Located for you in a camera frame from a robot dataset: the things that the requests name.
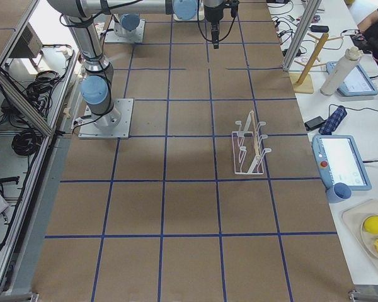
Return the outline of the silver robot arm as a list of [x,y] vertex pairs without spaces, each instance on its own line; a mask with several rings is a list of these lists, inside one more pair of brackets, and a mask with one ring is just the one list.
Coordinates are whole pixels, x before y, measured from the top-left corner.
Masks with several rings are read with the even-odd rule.
[[[199,13],[198,1],[173,0],[165,1],[166,14],[173,14],[177,20],[190,21]],[[119,14],[114,19],[114,32],[117,36],[133,35],[141,23],[140,14]]]
[[219,22],[224,10],[231,10],[231,17],[238,12],[238,1],[49,1],[70,30],[85,60],[88,77],[81,84],[81,95],[91,111],[91,123],[100,130],[113,130],[120,123],[122,113],[112,99],[113,66],[103,52],[94,19],[113,14],[175,14],[181,20],[199,17],[203,7],[204,17],[211,24],[211,40],[215,49],[223,38],[219,37]]

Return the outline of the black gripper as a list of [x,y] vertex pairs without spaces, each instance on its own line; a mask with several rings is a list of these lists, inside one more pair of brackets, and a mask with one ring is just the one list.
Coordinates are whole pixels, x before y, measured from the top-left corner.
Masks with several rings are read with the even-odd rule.
[[219,21],[224,17],[223,10],[230,8],[232,1],[224,0],[203,0],[204,16],[207,21],[211,22],[211,41],[214,49],[219,48]]

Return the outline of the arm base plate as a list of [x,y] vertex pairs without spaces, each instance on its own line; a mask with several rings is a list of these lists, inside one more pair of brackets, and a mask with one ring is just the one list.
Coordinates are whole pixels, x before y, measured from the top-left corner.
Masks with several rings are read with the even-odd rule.
[[108,32],[105,35],[105,43],[111,44],[135,44],[142,43],[144,37],[145,20],[141,19],[138,27],[132,31],[122,28],[120,25],[116,26],[115,22],[111,21]]
[[112,99],[113,109],[94,122],[98,116],[93,115],[82,121],[79,127],[80,139],[113,139],[129,137],[134,106],[133,99]]

